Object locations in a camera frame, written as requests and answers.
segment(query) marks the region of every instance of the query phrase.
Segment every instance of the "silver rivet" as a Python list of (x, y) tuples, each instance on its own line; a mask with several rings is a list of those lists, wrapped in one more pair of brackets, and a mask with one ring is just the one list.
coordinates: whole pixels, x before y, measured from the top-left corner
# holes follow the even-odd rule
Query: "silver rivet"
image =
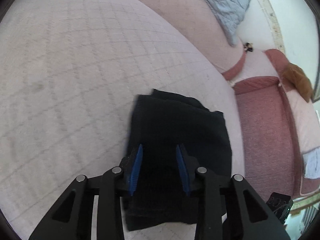
[(236, 181), (242, 181), (243, 180), (243, 177), (240, 174), (236, 174), (234, 176), (234, 178), (235, 178)]
[(121, 172), (121, 168), (120, 168), (120, 167), (114, 167), (114, 168), (112, 169), (112, 172), (113, 172), (113, 173), (120, 173), (120, 172)]
[(206, 169), (205, 167), (199, 167), (199, 168), (197, 169), (197, 171), (198, 171), (199, 173), (206, 173), (206, 172), (207, 172), (207, 169)]
[(84, 181), (84, 179), (85, 179), (85, 176), (84, 176), (84, 175), (78, 175), (78, 176), (76, 177), (76, 181), (78, 181), (78, 182)]

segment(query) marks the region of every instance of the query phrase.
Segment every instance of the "brown object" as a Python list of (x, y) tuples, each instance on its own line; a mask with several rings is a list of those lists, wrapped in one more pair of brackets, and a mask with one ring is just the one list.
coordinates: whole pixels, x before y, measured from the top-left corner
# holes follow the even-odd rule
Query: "brown object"
[(312, 86), (305, 73), (297, 65), (289, 63), (282, 73), (282, 77), (289, 80), (297, 89), (299, 94), (308, 103), (312, 96)]

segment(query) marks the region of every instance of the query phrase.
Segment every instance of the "crumpled gray fabric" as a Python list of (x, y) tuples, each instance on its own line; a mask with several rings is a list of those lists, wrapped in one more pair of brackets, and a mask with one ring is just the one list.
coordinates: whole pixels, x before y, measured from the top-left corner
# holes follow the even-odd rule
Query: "crumpled gray fabric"
[(237, 44), (236, 29), (243, 21), (250, 0), (205, 0), (220, 23), (231, 46)]

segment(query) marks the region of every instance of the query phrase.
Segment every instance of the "black garment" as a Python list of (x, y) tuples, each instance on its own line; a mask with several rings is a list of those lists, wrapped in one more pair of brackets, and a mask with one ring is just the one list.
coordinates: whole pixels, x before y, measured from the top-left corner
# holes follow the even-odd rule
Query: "black garment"
[(127, 156), (143, 145), (137, 189), (123, 204), (128, 230), (164, 222), (197, 223), (198, 199), (183, 192), (176, 146), (218, 175), (231, 176), (231, 147), (222, 112), (198, 100), (153, 90), (139, 95), (132, 113)]

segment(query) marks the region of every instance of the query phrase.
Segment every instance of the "light blue cloth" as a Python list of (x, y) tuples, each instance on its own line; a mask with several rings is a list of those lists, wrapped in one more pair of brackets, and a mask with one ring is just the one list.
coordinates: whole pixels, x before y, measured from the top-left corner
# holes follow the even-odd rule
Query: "light blue cloth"
[(206, 2), (223, 28), (228, 43), (231, 46), (237, 45), (236, 29), (244, 20), (250, 0), (206, 0)]
[(304, 177), (307, 179), (320, 178), (320, 147), (303, 154)]

